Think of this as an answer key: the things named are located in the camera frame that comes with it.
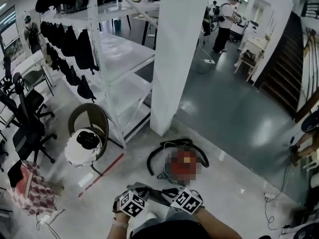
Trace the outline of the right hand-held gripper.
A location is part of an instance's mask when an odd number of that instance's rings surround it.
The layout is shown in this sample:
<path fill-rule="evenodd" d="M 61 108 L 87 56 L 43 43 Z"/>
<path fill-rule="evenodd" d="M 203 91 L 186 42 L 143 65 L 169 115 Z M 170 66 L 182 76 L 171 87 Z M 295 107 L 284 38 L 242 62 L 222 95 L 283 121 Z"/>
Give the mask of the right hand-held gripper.
<path fill-rule="evenodd" d="M 194 214 L 201 206 L 201 195 L 187 187 L 182 188 L 170 204 L 171 208 L 189 215 Z"/>

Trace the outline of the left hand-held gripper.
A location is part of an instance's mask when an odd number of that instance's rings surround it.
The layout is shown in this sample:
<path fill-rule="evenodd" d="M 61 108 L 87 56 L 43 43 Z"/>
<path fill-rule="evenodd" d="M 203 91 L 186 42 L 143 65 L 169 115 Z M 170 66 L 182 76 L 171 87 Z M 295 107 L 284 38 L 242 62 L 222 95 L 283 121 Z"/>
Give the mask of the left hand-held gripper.
<path fill-rule="evenodd" d="M 119 210 L 126 215 L 135 218 L 147 206 L 149 187 L 140 182 L 128 185 L 127 190 L 119 198 Z"/>

